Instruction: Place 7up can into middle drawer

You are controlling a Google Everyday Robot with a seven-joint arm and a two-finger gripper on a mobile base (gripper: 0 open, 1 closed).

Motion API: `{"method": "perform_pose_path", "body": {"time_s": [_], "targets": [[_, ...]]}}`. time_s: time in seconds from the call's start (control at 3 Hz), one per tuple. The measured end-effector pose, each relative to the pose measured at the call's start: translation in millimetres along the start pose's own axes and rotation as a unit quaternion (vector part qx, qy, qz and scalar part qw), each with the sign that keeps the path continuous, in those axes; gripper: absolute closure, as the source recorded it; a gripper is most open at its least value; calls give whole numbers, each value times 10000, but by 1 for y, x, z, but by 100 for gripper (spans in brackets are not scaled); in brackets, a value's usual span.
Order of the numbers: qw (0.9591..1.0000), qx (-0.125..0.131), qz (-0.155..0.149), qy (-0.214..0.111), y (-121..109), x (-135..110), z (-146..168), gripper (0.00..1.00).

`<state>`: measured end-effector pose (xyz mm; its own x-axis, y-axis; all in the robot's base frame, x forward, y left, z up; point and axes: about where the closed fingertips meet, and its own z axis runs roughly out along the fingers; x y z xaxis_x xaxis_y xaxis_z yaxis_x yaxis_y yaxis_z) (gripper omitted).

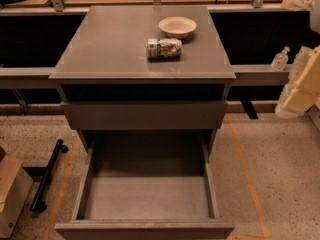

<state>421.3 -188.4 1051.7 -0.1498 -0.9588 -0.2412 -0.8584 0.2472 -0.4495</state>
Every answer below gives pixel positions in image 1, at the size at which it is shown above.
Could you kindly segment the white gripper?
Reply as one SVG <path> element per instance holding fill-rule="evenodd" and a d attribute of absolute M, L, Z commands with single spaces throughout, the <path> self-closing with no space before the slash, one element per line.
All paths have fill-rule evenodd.
<path fill-rule="evenodd" d="M 320 46 L 302 46 L 289 72 L 275 114 L 283 119 L 302 116 L 320 97 Z"/>

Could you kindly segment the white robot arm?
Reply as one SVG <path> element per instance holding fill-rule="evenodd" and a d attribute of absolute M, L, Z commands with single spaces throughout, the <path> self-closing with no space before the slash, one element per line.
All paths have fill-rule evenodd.
<path fill-rule="evenodd" d="M 320 33 L 320 0 L 284 0 L 282 6 L 310 12 L 310 29 Z M 302 116 L 320 98 L 320 46 L 302 46 L 289 72 L 275 108 L 279 118 L 292 119 Z"/>

